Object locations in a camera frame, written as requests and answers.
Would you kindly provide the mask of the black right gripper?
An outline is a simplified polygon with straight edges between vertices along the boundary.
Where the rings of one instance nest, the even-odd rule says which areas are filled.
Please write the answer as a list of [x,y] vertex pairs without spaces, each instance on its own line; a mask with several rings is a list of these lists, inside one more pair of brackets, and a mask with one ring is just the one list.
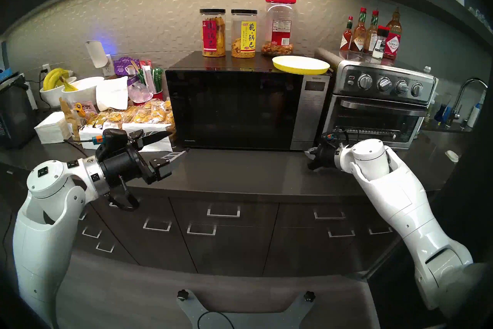
[[310,159],[308,169],[316,171],[320,168],[336,168],[335,153],[338,145],[334,141],[321,141],[317,147],[304,151]]

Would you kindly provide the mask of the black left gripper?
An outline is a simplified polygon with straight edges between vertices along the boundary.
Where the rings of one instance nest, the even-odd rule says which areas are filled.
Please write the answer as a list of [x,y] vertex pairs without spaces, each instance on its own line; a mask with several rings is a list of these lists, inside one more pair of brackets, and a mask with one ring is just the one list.
[[167,130],[150,131],[136,130],[129,133],[129,142],[118,149],[111,149],[101,144],[98,148],[98,164],[109,189],[116,188],[133,179],[141,178],[146,184],[163,180],[172,174],[180,161],[186,156],[187,150],[164,152],[164,156],[151,159],[149,165],[138,151],[144,147],[166,140],[172,132]]

